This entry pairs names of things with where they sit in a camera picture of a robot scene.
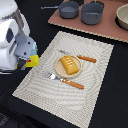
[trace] knife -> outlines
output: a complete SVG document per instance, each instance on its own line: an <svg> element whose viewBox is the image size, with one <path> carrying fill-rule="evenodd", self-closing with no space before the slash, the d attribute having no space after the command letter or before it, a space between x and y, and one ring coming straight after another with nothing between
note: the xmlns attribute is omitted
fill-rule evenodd
<svg viewBox="0 0 128 128"><path fill-rule="evenodd" d="M72 53L69 53L69 52L66 52L66 51L63 51L63 50L59 50L59 49L58 49L58 51L61 52L61 53L63 53L63 54L66 54L66 55L77 56L79 59L83 59L83 60L90 61L90 62L93 62L93 63L96 62L96 59L93 59L93 58L90 58L90 57L86 57L86 56L82 56L82 55L72 54Z"/></svg>

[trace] wooden handle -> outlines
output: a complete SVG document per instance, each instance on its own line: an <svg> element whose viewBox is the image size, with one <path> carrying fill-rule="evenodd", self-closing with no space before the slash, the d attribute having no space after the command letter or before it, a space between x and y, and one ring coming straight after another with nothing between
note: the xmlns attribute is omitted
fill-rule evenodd
<svg viewBox="0 0 128 128"><path fill-rule="evenodd" d="M84 89L84 86L83 85L78 84L78 83L75 83L75 82L72 82L72 81L67 80L67 79L63 79L62 82L66 83L66 84L69 84L71 86L74 86L76 88L79 88L79 89Z"/></svg>
<svg viewBox="0 0 128 128"><path fill-rule="evenodd" d="M93 62L93 63L96 62L96 59L89 58L89 57L86 57L86 56L77 55L77 57L80 58L80 59L83 59L83 60L87 60L87 61Z"/></svg>

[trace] gray pot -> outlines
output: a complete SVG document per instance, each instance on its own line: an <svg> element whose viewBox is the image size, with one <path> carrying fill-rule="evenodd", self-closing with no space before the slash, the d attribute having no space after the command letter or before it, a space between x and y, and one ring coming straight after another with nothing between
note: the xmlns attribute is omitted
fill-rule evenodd
<svg viewBox="0 0 128 128"><path fill-rule="evenodd" d="M84 4L81 9L81 21L85 24L95 25L98 24L103 15L103 6L96 3L88 3Z"/></svg>
<svg viewBox="0 0 128 128"><path fill-rule="evenodd" d="M75 18L79 14L79 5L73 1L62 2L59 6L55 7L41 7L41 9L46 8L58 8L60 16L65 19Z"/></svg>

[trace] fork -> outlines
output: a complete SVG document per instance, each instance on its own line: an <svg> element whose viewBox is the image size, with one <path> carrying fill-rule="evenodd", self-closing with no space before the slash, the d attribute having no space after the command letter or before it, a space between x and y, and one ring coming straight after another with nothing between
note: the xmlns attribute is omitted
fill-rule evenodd
<svg viewBox="0 0 128 128"><path fill-rule="evenodd" d="M49 78L49 79L52 79L52 80L60 80L60 81L62 81L63 83L69 84L69 85L74 86L74 87L76 87L76 88L84 89L84 86L83 86L83 85L78 84L78 83L75 83L75 82L72 82L72 81L67 80L67 79L59 78L58 76L56 76L55 74L52 74L52 73L50 73L50 72L44 71L44 72L42 73L42 75L43 75L44 77Z"/></svg>

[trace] table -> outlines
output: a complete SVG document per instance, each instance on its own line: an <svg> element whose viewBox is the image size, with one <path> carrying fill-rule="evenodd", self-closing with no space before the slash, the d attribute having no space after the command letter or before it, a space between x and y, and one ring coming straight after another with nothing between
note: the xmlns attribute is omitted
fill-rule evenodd
<svg viewBox="0 0 128 128"><path fill-rule="evenodd" d="M61 2L62 0L22 0L18 4L30 27L30 36L37 43L39 57L58 31L114 45L89 128L127 128L128 44L48 24L48 19L56 9L41 10L40 7L56 6ZM0 105L11 111L32 117L51 128L78 128L65 120L12 96L12 93L22 82L29 70L31 68L11 75L0 75Z"/></svg>

